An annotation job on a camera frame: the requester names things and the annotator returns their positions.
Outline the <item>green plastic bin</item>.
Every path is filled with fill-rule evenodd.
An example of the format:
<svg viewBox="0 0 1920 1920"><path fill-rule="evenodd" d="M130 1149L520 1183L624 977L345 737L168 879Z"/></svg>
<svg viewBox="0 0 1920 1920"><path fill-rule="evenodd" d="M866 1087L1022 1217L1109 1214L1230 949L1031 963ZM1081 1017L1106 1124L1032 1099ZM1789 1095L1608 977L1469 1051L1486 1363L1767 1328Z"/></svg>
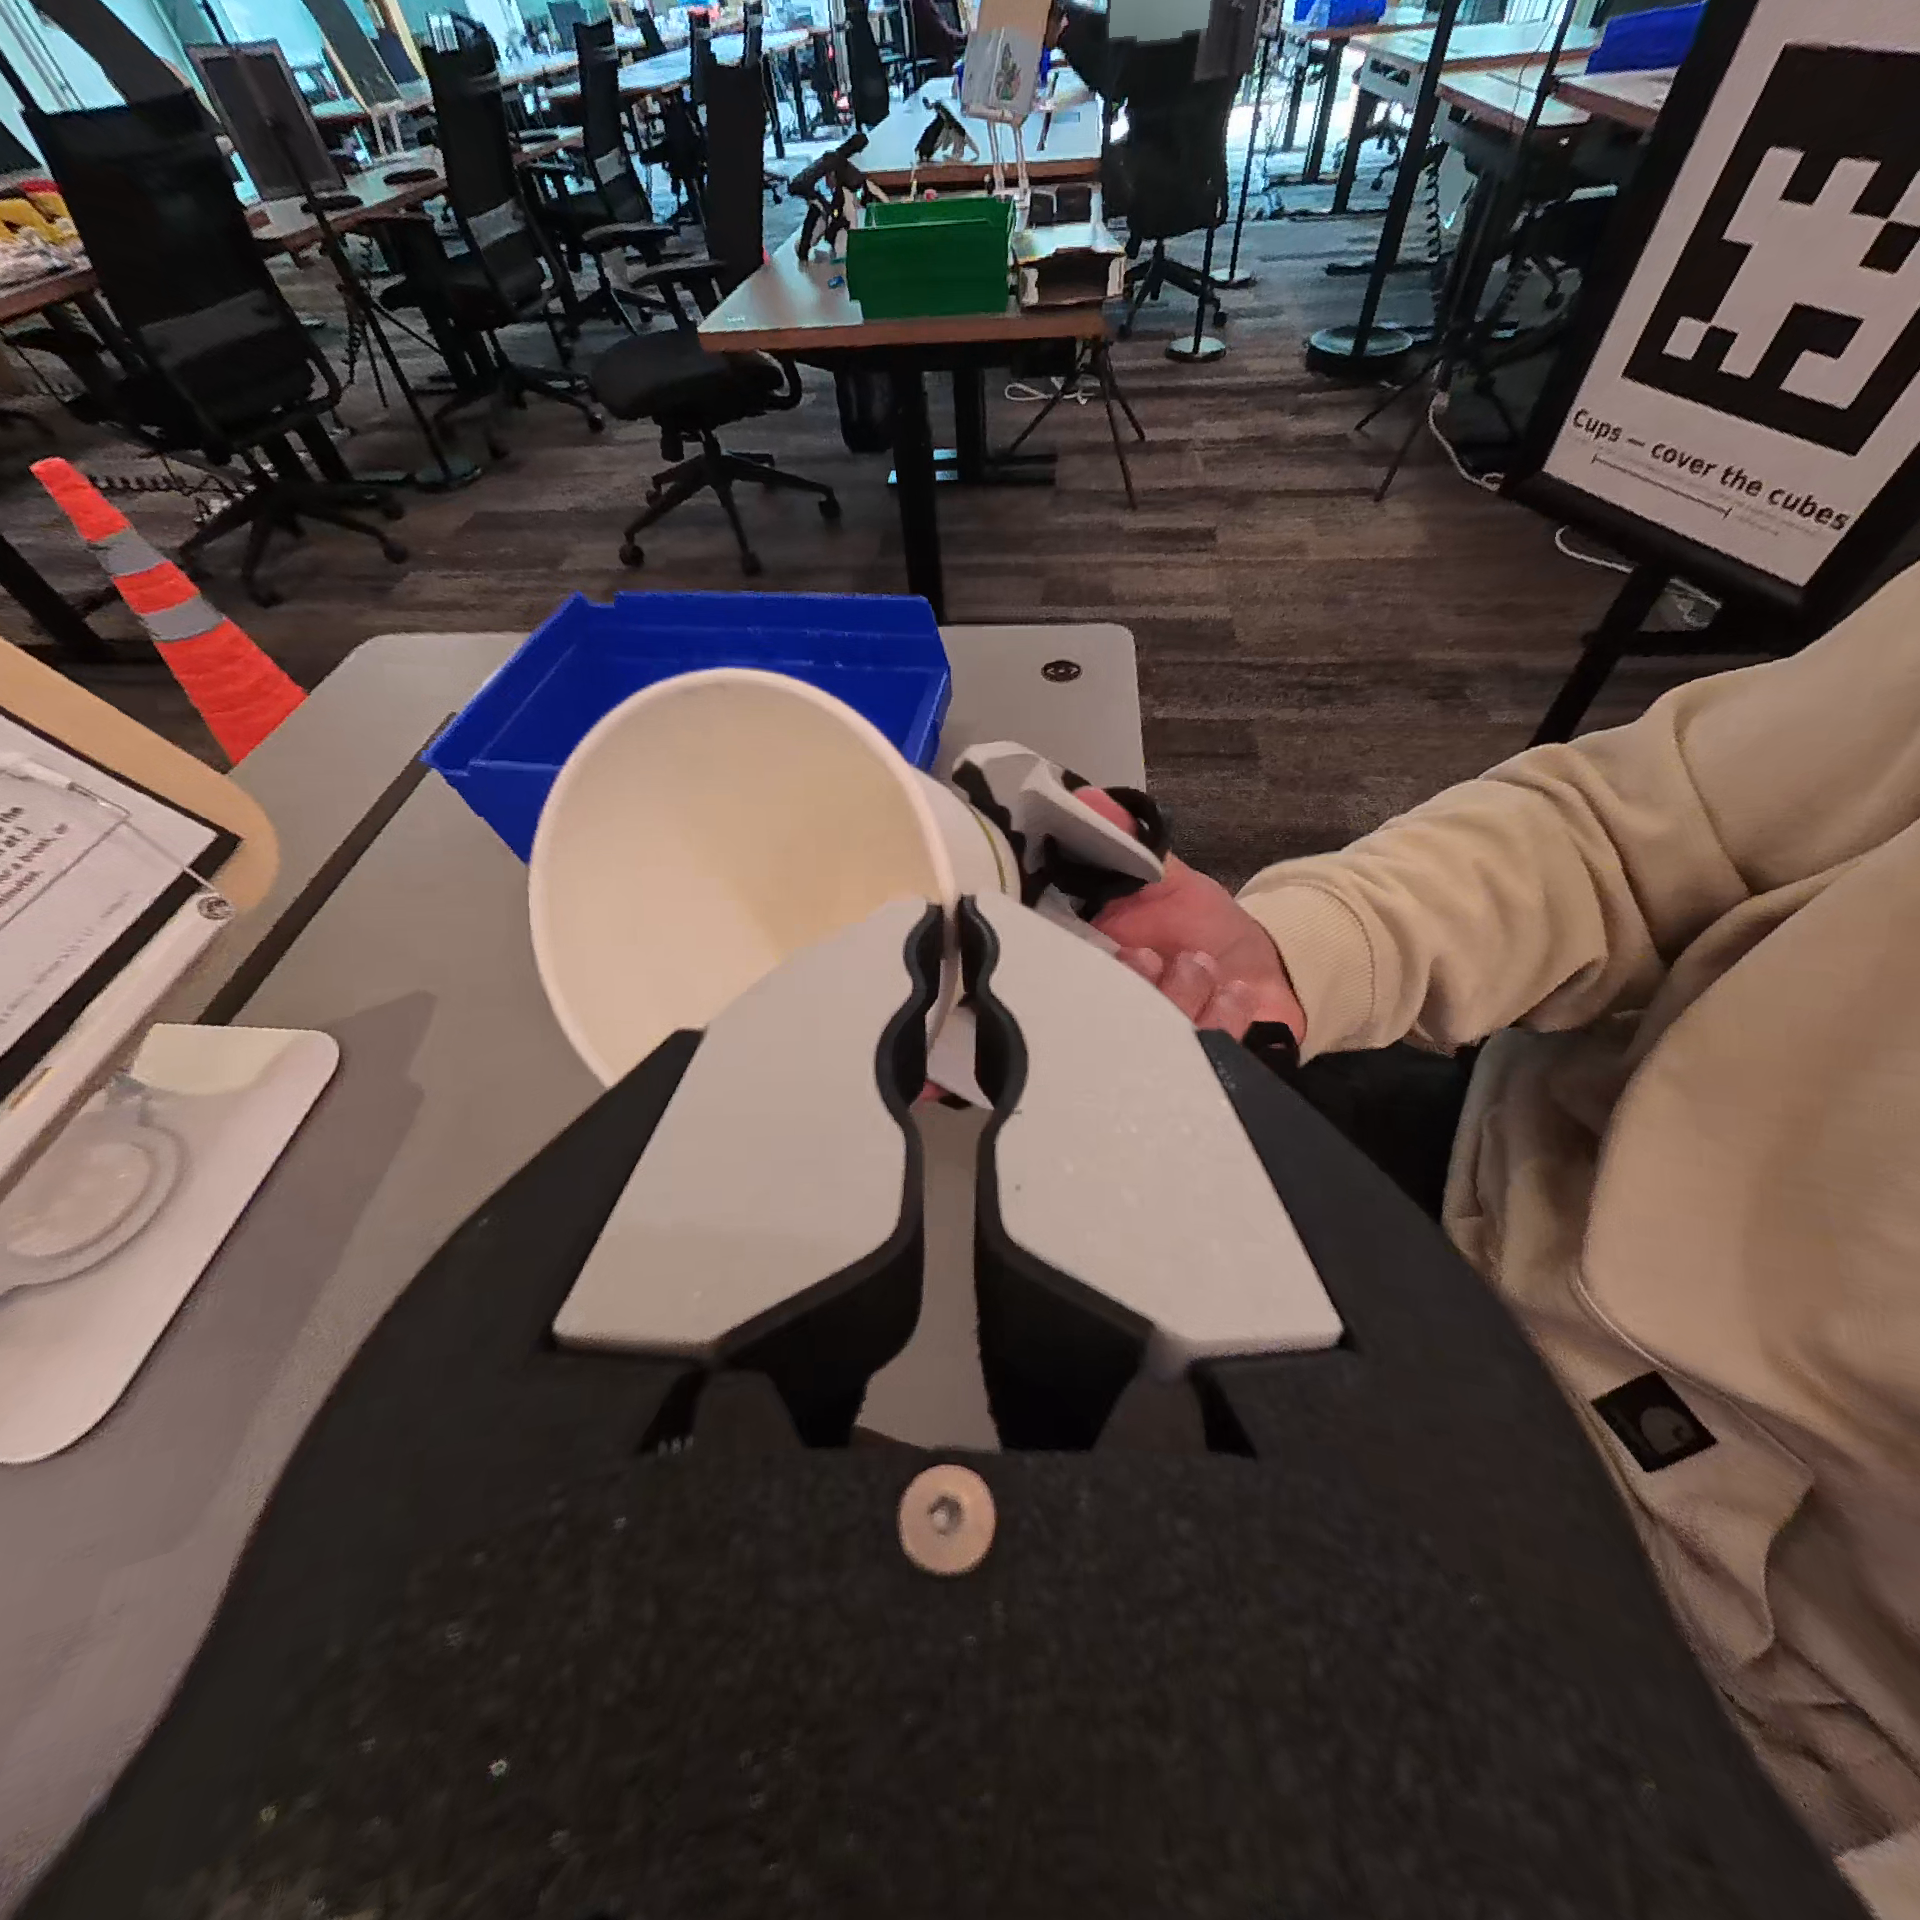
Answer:
<svg viewBox="0 0 1920 1920"><path fill-rule="evenodd" d="M1014 296L1014 215L997 196L876 200L848 236L848 294L869 321L999 316Z"/></svg>

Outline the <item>wooden desk black legs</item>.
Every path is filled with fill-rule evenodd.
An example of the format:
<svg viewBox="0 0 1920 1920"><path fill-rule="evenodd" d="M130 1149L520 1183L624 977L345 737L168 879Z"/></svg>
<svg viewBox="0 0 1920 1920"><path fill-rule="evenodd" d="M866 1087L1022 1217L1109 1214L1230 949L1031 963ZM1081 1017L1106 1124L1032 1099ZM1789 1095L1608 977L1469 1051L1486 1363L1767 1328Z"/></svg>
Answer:
<svg viewBox="0 0 1920 1920"><path fill-rule="evenodd" d="M1097 303L999 312L870 320L838 264L776 251L701 320L712 353L768 351L805 368L876 372L890 387L890 453L906 591L946 619L942 483L1047 486L1053 456L990 444L990 372L1022 351L1071 342L1104 348L1109 317Z"/></svg>

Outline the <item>black white tag sign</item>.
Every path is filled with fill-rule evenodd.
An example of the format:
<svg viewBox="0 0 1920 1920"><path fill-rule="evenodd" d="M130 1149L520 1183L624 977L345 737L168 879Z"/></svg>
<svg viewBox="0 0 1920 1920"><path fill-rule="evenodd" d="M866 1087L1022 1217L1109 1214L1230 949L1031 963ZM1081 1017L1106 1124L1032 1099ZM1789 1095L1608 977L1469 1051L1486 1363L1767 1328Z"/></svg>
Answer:
<svg viewBox="0 0 1920 1920"><path fill-rule="evenodd" d="M1628 573L1631 656L1786 656L1914 556L1918 8L1708 5L1503 494Z"/></svg>

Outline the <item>blue plastic bin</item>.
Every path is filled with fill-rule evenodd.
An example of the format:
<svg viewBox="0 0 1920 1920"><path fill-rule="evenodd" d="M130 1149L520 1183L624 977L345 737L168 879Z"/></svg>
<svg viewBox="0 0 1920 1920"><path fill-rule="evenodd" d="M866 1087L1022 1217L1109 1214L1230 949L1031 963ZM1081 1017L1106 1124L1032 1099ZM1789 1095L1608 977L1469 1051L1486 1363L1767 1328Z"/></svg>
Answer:
<svg viewBox="0 0 1920 1920"><path fill-rule="evenodd" d="M564 758L634 693L714 668L752 668L829 693L929 767L953 694L940 623L920 596L833 591L570 593L479 686L422 761L527 859Z"/></svg>

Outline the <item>person's right forearm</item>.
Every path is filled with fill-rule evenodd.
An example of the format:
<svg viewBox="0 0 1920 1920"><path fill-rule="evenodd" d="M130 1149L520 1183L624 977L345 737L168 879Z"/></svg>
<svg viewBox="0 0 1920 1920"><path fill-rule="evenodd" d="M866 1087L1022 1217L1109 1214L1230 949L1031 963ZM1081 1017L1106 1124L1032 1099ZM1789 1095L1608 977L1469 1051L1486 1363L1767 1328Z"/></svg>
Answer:
<svg viewBox="0 0 1920 1920"><path fill-rule="evenodd" d="M1649 1011L1686 953L1809 912L1789 1008L1914 989L1914 567L1801 654L1455 783L1241 893L1302 1057Z"/></svg>

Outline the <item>person's right hand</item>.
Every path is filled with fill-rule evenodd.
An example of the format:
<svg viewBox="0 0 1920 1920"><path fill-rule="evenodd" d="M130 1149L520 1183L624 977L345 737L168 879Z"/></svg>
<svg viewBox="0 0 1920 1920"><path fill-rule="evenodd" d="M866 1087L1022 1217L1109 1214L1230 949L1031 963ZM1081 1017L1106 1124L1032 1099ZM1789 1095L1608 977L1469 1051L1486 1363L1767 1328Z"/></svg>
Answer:
<svg viewBox="0 0 1920 1920"><path fill-rule="evenodd" d="M1297 1060L1308 1017L1264 926L1176 854L1093 915L1093 931L1199 1031Z"/></svg>

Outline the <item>black office chair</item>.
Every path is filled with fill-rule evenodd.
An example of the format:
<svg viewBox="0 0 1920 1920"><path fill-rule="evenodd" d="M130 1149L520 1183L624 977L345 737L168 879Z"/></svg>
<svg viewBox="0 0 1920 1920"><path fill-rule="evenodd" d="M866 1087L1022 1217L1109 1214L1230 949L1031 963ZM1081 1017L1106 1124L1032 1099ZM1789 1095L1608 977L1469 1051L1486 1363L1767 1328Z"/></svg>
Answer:
<svg viewBox="0 0 1920 1920"><path fill-rule="evenodd" d="M695 496L722 508L745 576L761 573L736 505L736 486L797 492L815 497L824 520L838 520L837 494L805 476L781 470L768 454L728 449L722 429L785 414L802 401L800 371L770 351L712 351L701 321L764 264L764 140L765 100L754 60L712 63L704 81L705 188L704 251L665 260L639 275L665 293L671 331L641 334L605 351L588 387L598 409L622 423L657 429L671 459L647 486L622 532L618 561L641 564L639 535Z"/></svg>
<svg viewBox="0 0 1920 1920"><path fill-rule="evenodd" d="M1168 286L1194 299L1168 359L1215 360L1224 351L1208 326L1224 320L1210 278L1215 230L1226 217L1226 132L1236 78L1207 31L1133 39L1114 69L1124 132L1101 155L1109 211L1124 222L1126 271L1120 335L1132 335L1146 299Z"/></svg>
<svg viewBox="0 0 1920 1920"><path fill-rule="evenodd" d="M190 577L210 543L247 532L239 581L271 607L278 593L261 577L270 543L302 539L309 520L406 561L390 532L394 494L356 477L322 431L342 382L277 284L199 97L22 117L117 325L118 372L66 353L92 414L152 456L238 486L181 541Z"/></svg>
<svg viewBox="0 0 1920 1920"><path fill-rule="evenodd" d="M455 17L422 48L438 137L444 200L458 236L406 271L422 316L438 321L449 395L436 428L479 415L493 459L505 454L498 420L527 397L552 399L598 437L607 420L560 335L560 276L520 188L518 157L495 72L490 33Z"/></svg>

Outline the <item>orange traffic cone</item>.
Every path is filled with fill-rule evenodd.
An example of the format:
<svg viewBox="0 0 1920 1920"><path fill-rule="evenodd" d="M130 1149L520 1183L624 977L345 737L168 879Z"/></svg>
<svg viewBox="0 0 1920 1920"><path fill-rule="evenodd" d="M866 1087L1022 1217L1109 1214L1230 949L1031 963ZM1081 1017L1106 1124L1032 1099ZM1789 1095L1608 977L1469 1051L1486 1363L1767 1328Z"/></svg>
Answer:
<svg viewBox="0 0 1920 1920"><path fill-rule="evenodd" d="M32 477L88 547L230 763L247 758L296 712L303 689L288 671L217 609L185 569L167 560L77 465L45 456L32 464Z"/></svg>

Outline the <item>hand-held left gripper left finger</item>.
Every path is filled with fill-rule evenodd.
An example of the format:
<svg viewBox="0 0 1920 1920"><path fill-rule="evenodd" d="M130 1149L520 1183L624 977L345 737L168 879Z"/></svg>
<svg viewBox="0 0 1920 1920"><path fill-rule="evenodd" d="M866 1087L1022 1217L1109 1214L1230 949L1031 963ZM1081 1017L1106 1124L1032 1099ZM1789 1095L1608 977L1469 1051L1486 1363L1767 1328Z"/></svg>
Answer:
<svg viewBox="0 0 1920 1920"><path fill-rule="evenodd" d="M797 950L685 1065L551 1326L576 1352L764 1375L842 1447L922 1305L928 1014L944 912L904 896Z"/></svg>

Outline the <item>person's cream hoodie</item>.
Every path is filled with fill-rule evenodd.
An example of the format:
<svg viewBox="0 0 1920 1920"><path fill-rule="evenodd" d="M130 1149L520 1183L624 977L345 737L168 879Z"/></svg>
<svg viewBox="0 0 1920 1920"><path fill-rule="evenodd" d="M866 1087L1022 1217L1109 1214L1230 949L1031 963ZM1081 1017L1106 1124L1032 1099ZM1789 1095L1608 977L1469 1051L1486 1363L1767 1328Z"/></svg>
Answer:
<svg viewBox="0 0 1920 1920"><path fill-rule="evenodd" d="M1914 983L1728 974L1628 1060L1489 1040L1449 1228L1520 1308L1729 1720L1914 1915Z"/></svg>

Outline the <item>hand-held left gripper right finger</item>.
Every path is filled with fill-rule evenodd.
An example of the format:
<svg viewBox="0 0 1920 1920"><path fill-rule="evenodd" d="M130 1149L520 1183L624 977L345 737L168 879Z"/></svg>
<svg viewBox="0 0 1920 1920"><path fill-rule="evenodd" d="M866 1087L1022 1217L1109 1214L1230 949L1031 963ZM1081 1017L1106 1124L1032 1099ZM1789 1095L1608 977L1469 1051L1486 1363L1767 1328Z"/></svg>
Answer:
<svg viewBox="0 0 1920 1920"><path fill-rule="evenodd" d="M1239 1057L1089 941L958 904L990 1121L975 1343L999 1443L1085 1452L1137 1381L1330 1352L1345 1334L1262 1155Z"/></svg>

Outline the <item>white stand base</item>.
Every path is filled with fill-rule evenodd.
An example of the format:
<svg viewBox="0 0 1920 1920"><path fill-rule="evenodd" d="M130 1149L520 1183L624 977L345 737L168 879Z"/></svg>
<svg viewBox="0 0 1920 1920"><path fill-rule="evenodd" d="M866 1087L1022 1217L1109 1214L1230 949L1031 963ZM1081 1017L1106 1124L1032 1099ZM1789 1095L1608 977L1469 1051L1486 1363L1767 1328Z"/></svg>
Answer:
<svg viewBox="0 0 1920 1920"><path fill-rule="evenodd" d="M157 1023L6 1190L5 1465L125 1396L341 1063L317 1029Z"/></svg>

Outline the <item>printed instruction sheet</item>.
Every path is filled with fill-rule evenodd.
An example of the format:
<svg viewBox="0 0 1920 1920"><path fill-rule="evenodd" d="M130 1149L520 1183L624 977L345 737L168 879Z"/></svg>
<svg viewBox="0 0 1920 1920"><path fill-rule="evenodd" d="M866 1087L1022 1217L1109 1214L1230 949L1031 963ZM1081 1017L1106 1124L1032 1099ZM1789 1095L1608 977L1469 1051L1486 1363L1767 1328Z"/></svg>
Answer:
<svg viewBox="0 0 1920 1920"><path fill-rule="evenodd" d="M233 915L239 831L5 710L1 1092L64 1084L199 963Z"/></svg>

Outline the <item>white paper cup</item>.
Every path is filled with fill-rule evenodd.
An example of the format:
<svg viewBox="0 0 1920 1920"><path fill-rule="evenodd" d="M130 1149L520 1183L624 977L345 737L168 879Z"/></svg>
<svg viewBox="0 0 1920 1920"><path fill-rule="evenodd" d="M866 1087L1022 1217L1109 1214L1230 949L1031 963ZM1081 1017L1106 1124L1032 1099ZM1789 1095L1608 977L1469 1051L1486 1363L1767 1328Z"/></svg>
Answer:
<svg viewBox="0 0 1920 1920"><path fill-rule="evenodd" d="M714 668L600 718L527 864L546 1004L604 1087L880 907L1020 900L1005 830L826 689Z"/></svg>

